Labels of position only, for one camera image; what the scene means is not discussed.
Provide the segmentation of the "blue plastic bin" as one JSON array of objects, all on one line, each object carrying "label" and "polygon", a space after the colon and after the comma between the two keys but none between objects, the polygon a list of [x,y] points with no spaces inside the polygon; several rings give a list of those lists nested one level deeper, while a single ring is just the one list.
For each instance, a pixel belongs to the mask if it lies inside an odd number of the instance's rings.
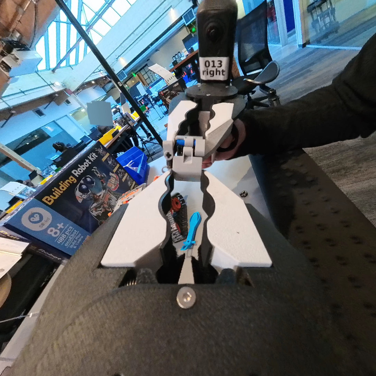
[{"label": "blue plastic bin", "polygon": [[146,182],[148,174],[148,157],[138,147],[134,146],[130,148],[123,154],[119,155],[116,160],[137,185],[142,185]]}]

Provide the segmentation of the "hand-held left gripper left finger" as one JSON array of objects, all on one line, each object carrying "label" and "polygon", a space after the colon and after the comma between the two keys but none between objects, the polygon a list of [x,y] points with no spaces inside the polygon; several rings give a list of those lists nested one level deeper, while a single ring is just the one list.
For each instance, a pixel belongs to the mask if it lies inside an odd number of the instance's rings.
[{"label": "hand-held left gripper left finger", "polygon": [[102,266],[157,271],[176,260],[167,219],[173,187],[173,175],[164,173],[129,201],[101,260]]}]

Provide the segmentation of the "yellow plastic bin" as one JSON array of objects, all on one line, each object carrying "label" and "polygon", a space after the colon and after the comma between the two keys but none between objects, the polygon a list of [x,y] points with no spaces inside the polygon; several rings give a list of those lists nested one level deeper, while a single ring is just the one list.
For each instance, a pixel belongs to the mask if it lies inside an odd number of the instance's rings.
[{"label": "yellow plastic bin", "polygon": [[111,131],[108,131],[106,134],[104,134],[99,140],[98,142],[101,143],[101,145],[103,145],[104,147],[108,148],[110,147],[112,144],[115,143],[115,136],[113,136],[113,133],[115,132],[116,130],[113,129]]}]

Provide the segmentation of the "person's right forearm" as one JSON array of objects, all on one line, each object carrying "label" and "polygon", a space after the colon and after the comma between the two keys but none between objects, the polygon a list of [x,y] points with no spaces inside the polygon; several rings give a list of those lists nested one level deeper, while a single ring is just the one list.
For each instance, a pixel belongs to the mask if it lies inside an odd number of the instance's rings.
[{"label": "person's right forearm", "polygon": [[376,130],[376,37],[332,83],[285,105],[247,110],[245,140],[233,158],[367,138]]}]

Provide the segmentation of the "person's right hand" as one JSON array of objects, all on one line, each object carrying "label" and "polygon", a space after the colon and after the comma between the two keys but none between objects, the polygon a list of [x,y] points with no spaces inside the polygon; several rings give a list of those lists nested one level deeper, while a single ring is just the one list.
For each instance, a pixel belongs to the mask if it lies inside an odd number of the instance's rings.
[{"label": "person's right hand", "polygon": [[229,136],[224,143],[213,152],[211,156],[209,156],[205,162],[209,162],[212,164],[216,161],[225,161],[233,158],[239,148],[241,147],[242,143],[244,142],[244,138],[240,136],[236,139],[234,136]]}]

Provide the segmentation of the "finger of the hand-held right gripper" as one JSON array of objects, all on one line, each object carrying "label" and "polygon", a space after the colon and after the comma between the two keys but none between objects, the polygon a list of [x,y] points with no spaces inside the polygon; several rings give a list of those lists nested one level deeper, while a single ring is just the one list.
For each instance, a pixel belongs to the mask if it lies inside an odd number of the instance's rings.
[{"label": "finger of the hand-held right gripper", "polygon": [[233,109],[233,102],[222,102],[211,106],[204,134],[206,146],[219,146],[229,136],[234,123]]},{"label": "finger of the hand-held right gripper", "polygon": [[204,155],[203,129],[199,120],[199,104],[191,100],[181,100],[168,115],[165,155],[176,153],[176,138],[190,136],[194,138],[195,156]]}]

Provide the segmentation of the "black perforated mat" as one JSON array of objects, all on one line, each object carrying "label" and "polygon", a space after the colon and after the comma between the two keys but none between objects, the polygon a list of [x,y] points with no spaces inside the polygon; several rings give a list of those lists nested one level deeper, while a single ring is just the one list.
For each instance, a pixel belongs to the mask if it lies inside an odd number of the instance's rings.
[{"label": "black perforated mat", "polygon": [[375,375],[375,227],[305,151],[249,159],[273,223],[309,259],[360,365]]}]

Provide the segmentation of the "blue toy wrench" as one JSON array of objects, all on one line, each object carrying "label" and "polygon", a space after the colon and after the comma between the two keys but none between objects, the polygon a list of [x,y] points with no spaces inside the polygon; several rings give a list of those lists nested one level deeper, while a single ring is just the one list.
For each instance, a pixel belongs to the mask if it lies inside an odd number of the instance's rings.
[{"label": "blue toy wrench", "polygon": [[193,248],[195,245],[195,235],[196,231],[201,223],[202,217],[200,212],[194,212],[189,220],[189,231],[187,234],[186,240],[183,242],[183,246],[181,247],[181,251],[188,251],[189,249]]}]

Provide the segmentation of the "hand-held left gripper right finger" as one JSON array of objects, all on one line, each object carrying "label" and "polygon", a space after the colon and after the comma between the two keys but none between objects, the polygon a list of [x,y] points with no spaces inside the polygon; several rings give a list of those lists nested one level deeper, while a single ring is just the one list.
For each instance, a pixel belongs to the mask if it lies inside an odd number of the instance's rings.
[{"label": "hand-held left gripper right finger", "polygon": [[202,171],[201,264],[220,270],[270,268],[272,260],[244,201],[208,171]]}]

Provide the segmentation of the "blue robot kit box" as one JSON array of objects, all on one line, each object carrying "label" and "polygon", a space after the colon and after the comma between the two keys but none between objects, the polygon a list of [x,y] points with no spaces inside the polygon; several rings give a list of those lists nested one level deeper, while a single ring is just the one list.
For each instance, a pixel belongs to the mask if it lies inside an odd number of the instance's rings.
[{"label": "blue robot kit box", "polygon": [[32,196],[1,219],[1,241],[65,263],[137,182],[99,142],[92,142]]}]

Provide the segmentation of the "black office chair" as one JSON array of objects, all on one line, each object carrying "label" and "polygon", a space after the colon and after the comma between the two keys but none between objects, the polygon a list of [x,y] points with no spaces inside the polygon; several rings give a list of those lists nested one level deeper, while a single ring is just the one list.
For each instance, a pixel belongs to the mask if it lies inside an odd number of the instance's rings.
[{"label": "black office chair", "polygon": [[279,76],[280,66],[268,47],[267,1],[238,20],[236,43],[240,77],[232,84],[239,95],[247,97],[247,108],[279,106],[276,90],[268,86]]}]

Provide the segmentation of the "white book stand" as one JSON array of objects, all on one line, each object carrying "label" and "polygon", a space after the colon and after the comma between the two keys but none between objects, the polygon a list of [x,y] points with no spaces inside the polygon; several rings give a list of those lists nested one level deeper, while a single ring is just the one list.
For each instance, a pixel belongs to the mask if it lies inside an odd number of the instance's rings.
[{"label": "white book stand", "polygon": [[22,349],[25,347],[31,333],[36,325],[38,315],[41,308],[49,294],[50,289],[54,285],[57,277],[63,270],[64,265],[60,265],[57,270],[53,273],[51,279],[46,284],[42,293],[36,300],[35,304],[32,306],[31,310],[26,314],[26,317],[21,322],[19,328],[16,330],[15,334],[12,336],[7,346],[1,352],[1,368],[6,367],[5,363],[12,364],[17,356],[20,354]]}]

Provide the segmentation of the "grey orange tracked toy robot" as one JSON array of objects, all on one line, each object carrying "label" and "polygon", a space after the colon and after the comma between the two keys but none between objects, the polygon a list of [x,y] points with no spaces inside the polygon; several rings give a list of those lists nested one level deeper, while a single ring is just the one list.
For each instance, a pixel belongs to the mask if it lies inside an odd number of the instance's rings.
[{"label": "grey orange tracked toy robot", "polygon": [[[147,188],[147,186],[146,183],[141,184],[121,195],[111,214],[118,210],[122,205],[128,204],[130,200],[139,195]],[[167,219],[171,226],[173,243],[176,244],[185,241],[188,235],[187,204],[186,199],[179,192],[176,192],[171,196],[171,209],[167,213]]]}]

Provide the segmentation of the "black metal pole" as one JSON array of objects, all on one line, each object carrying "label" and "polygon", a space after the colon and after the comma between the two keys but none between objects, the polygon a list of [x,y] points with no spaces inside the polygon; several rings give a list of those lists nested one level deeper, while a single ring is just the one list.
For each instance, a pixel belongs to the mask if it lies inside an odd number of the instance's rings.
[{"label": "black metal pole", "polygon": [[101,54],[101,52],[98,50],[96,45],[92,42],[90,37],[87,35],[86,31],[82,28],[79,21],[73,16],[72,12],[69,10],[68,6],[65,4],[63,0],[56,0],[55,1],[57,5],[60,7],[60,9],[63,11],[63,13],[67,16],[68,20],[71,22],[71,24],[74,26],[78,34],[82,37],[82,39],[86,42],[88,47],[91,49],[91,52],[95,55],[97,60],[100,62],[100,64],[103,66],[105,71],[109,74],[111,80],[113,81],[114,85],[120,90],[120,92],[125,96],[125,98],[129,101],[131,106],[134,108],[134,110],[139,115],[142,122],[145,124],[145,126],[148,128],[150,133],[153,135],[153,137],[156,139],[158,144],[162,146],[162,138],[157,133],[153,125],[150,123],[150,121],[147,119],[143,111],[140,109],[139,105],[136,103],[136,101],[132,98],[130,93],[126,90],[122,82],[120,81],[119,77],[116,75],[114,70],[111,68],[111,66],[108,64],[107,60],[104,58],[104,56]]}]

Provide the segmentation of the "light grey toy block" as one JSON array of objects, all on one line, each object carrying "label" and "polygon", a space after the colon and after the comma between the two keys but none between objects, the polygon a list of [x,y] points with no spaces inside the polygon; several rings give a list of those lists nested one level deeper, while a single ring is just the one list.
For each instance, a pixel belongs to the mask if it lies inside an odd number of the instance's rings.
[{"label": "light grey toy block", "polygon": [[163,141],[167,167],[176,181],[200,182],[203,161],[219,147],[220,141],[201,136],[168,136]]}]

